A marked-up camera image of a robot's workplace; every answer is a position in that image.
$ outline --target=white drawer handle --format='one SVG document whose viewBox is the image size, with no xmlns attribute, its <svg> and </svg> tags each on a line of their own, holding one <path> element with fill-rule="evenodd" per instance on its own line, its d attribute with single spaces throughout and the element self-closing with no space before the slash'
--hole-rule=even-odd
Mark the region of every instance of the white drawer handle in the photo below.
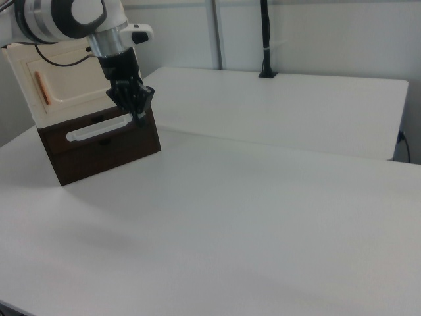
<svg viewBox="0 0 421 316">
<path fill-rule="evenodd" d="M 82 140 L 87 140 L 89 138 L 111 132 L 112 130 L 125 127 L 132 120 L 133 117 L 131 114 L 122 115 L 121 117 L 114 117 L 110 120 L 105 120 L 104 122 L 69 132 L 66 138 L 69 142 L 73 142 L 75 140 L 80 142 Z"/>
</svg>

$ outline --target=white wall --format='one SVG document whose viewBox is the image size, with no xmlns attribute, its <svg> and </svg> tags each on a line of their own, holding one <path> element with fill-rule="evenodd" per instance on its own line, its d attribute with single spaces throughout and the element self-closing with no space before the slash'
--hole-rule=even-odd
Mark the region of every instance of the white wall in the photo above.
<svg viewBox="0 0 421 316">
<path fill-rule="evenodd" d="M 421 2 L 297 1 L 301 4 L 270 6 L 274 68 L 286 73 L 408 80 L 403 129 L 413 161 L 421 163 Z M 218 10 L 225 68 L 259 71 L 263 58 L 259 0 L 221 0 Z M 403 145 L 397 158 L 406 160 Z"/>
<path fill-rule="evenodd" d="M 125 0 L 131 23 L 150 24 L 155 38 L 136 47 L 143 76 L 162 66 L 218 68 L 211 0 Z"/>
<path fill-rule="evenodd" d="M 13 71 L 0 53 L 0 147 L 33 125 Z"/>
</svg>

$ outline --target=dark brown drawer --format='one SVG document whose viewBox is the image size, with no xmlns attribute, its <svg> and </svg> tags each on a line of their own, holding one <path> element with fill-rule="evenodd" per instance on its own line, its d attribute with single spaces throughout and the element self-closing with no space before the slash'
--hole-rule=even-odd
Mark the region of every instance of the dark brown drawer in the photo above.
<svg viewBox="0 0 421 316">
<path fill-rule="evenodd" d="M 66 139 L 69 132 L 124 114 L 114 108 L 38 130 L 62 186 L 161 150 L 151 109 L 142 128 L 131 122 L 81 142 Z"/>
</svg>

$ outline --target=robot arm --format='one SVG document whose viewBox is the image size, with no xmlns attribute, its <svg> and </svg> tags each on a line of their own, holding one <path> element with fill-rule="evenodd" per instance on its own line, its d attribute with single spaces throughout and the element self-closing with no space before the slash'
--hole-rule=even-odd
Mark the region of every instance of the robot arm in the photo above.
<svg viewBox="0 0 421 316">
<path fill-rule="evenodd" d="M 0 0 L 0 47 L 87 38 L 111 83 L 107 95 L 134 120 L 151 105 L 133 46 L 153 39 L 152 28 L 128 24 L 120 0 Z"/>
</svg>

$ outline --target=white table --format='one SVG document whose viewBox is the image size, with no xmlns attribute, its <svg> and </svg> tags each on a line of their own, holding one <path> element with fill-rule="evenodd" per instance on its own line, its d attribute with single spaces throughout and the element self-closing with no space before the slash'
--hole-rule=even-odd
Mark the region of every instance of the white table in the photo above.
<svg viewBox="0 0 421 316">
<path fill-rule="evenodd" d="M 161 68 L 161 128 L 356 157 L 393 157 L 408 82 L 371 78 Z"/>
<path fill-rule="evenodd" d="M 61 188 L 0 149 L 0 300 L 34 316 L 417 315 L 421 167 L 159 131 Z"/>
</svg>

